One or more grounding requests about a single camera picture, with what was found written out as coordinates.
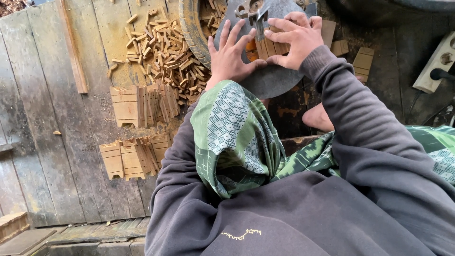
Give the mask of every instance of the old tire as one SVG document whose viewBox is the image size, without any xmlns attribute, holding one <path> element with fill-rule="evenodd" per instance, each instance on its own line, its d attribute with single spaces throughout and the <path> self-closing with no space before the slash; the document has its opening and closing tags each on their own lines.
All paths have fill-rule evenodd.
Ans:
<svg viewBox="0 0 455 256">
<path fill-rule="evenodd" d="M 179 0 L 178 16 L 188 47 L 204 66 L 211 69 L 207 40 L 199 22 L 199 0 Z"/>
</svg>

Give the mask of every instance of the hand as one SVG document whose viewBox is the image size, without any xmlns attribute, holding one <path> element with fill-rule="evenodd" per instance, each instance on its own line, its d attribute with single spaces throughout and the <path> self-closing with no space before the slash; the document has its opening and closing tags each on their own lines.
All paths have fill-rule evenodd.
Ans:
<svg viewBox="0 0 455 256">
<path fill-rule="evenodd" d="M 291 50 L 287 56 L 273 55 L 267 59 L 268 64 L 276 64 L 285 68 L 298 70 L 300 64 L 318 46 L 324 44 L 321 36 L 322 18 L 313 16 L 309 20 L 303 12 L 293 11 L 283 19 L 270 18 L 269 25 L 284 32 L 264 32 L 266 38 L 279 43 L 288 43 Z"/>
<path fill-rule="evenodd" d="M 244 24 L 245 20 L 240 20 L 229 33 L 231 22 L 226 20 L 221 31 L 219 51 L 213 45 L 213 37 L 209 36 L 208 50 L 212 58 L 212 78 L 207 82 L 206 91 L 223 80 L 228 79 L 240 82 L 256 69 L 267 66 L 267 62 L 264 60 L 255 60 L 249 64 L 243 63 L 242 52 L 245 50 L 247 43 L 253 40 L 256 35 L 256 29 L 252 28 L 248 35 L 242 36 L 235 43 L 237 35 Z"/>
</svg>

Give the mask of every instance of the green patterned sarong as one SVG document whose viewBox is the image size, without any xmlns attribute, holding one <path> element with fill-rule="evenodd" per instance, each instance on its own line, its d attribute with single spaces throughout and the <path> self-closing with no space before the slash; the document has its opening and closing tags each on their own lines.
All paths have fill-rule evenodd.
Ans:
<svg viewBox="0 0 455 256">
<path fill-rule="evenodd" d="M 221 81 L 204 93 L 190 121 L 197 173 L 222 199 L 302 171 L 329 170 L 339 176 L 332 155 L 334 132 L 286 157 L 262 102 L 233 81 Z M 455 184 L 455 129 L 406 128 L 435 161 L 434 171 Z"/>
</svg>

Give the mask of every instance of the dark gray sweatshirt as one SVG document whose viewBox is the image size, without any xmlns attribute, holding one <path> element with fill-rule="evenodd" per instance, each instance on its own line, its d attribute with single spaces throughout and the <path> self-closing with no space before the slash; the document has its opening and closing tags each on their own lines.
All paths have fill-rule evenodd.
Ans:
<svg viewBox="0 0 455 256">
<path fill-rule="evenodd" d="M 193 104 L 162 161 L 146 255 L 455 255 L 455 189 L 422 146 L 326 46 L 300 69 L 322 92 L 342 178 L 301 172 L 214 207 Z"/>
</svg>

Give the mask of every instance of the sweatshirt sleeve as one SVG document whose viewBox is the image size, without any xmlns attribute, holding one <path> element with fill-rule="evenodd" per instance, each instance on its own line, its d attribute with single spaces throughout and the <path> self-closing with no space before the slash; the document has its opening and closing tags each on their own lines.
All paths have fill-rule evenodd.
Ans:
<svg viewBox="0 0 455 256">
<path fill-rule="evenodd" d="M 319 46 L 301 64 L 335 127 L 342 178 L 438 255 L 455 248 L 455 189 L 394 114 L 354 76 L 345 59 Z"/>
<path fill-rule="evenodd" d="M 146 256 L 200 255 L 216 236 L 211 230 L 217 210 L 208 203 L 207 189 L 196 171 L 190 123 L 196 104 L 188 109 L 162 160 L 152 194 Z"/>
</svg>

